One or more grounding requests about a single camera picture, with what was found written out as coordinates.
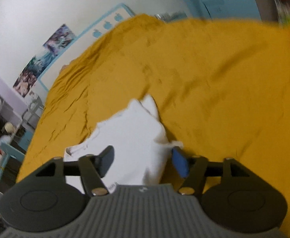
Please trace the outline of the blue desk chair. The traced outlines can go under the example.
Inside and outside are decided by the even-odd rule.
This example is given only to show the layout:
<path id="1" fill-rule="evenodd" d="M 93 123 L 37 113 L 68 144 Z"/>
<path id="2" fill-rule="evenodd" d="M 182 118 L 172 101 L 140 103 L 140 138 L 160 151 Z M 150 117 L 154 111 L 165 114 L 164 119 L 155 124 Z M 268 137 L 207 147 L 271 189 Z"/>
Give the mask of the blue desk chair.
<path id="1" fill-rule="evenodd" d="M 0 149 L 4 153 L 4 157 L 1 160 L 1 164 L 0 164 L 0 180 L 1 180 L 2 175 L 4 173 L 4 169 L 9 159 L 14 158 L 17 161 L 22 163 L 25 158 L 25 154 L 23 154 L 21 151 L 19 151 L 18 149 L 14 148 L 13 146 L 7 143 L 1 143 Z"/>

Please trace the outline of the wall posters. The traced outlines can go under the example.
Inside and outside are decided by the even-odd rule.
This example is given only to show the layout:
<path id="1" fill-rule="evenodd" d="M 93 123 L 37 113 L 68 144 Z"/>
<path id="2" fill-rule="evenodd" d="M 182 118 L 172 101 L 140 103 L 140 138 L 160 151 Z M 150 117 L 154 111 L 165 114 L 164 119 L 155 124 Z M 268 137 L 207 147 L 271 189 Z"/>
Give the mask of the wall posters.
<path id="1" fill-rule="evenodd" d="M 42 48 L 30 59 L 13 85 L 25 97 L 51 62 L 75 39 L 75 34 L 65 24 L 60 26 Z"/>

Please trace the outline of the white metal trolley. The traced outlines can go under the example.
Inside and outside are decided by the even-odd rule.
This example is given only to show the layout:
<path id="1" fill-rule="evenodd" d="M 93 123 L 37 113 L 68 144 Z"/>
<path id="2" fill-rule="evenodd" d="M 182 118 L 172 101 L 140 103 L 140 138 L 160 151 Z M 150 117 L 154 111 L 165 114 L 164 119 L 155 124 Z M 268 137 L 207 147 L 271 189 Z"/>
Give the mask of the white metal trolley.
<path id="1" fill-rule="evenodd" d="M 26 103 L 27 110 L 22 115 L 22 119 L 27 125 L 35 129 L 44 110 L 43 102 L 37 94 L 32 92 L 26 98 Z"/>

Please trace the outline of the white Nevada sweatshirt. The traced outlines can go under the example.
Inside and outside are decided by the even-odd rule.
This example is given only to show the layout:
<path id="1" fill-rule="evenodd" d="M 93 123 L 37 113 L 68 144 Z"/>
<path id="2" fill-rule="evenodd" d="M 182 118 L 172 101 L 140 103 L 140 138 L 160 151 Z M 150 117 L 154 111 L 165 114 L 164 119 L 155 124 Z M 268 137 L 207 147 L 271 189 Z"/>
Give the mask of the white Nevada sweatshirt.
<path id="1" fill-rule="evenodd" d="M 183 143 L 168 140 L 155 101 L 146 95 L 141 101 L 132 99 L 125 109 L 97 123 L 84 142 L 67 147 L 64 161 L 99 155 L 107 146 L 113 146 L 114 160 L 102 181 L 112 193 L 117 185 L 158 184 L 172 148 L 182 148 Z"/>

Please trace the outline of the white blue apple headboard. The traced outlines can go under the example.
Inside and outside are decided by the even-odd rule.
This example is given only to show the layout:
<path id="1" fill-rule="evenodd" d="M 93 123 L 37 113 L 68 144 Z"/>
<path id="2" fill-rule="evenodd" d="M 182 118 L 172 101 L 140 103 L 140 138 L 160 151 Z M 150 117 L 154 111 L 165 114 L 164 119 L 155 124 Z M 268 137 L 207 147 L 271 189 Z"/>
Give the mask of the white blue apple headboard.
<path id="1" fill-rule="evenodd" d="M 33 90 L 48 92 L 62 66 L 79 57 L 87 48 L 116 25 L 135 16 L 124 3 L 118 4 L 79 34 L 59 55 L 46 67 L 37 79 Z"/>

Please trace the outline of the mustard yellow bed cover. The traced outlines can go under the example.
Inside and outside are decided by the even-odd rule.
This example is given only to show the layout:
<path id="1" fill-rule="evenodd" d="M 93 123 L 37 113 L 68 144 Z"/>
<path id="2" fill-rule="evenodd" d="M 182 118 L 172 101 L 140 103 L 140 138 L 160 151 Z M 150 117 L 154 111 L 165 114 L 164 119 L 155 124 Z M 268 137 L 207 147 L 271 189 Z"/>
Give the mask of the mustard yellow bed cover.
<path id="1" fill-rule="evenodd" d="M 187 152 L 233 157 L 279 190 L 290 237 L 290 28 L 278 24 L 122 22 L 60 72 L 18 180 L 146 94 Z"/>

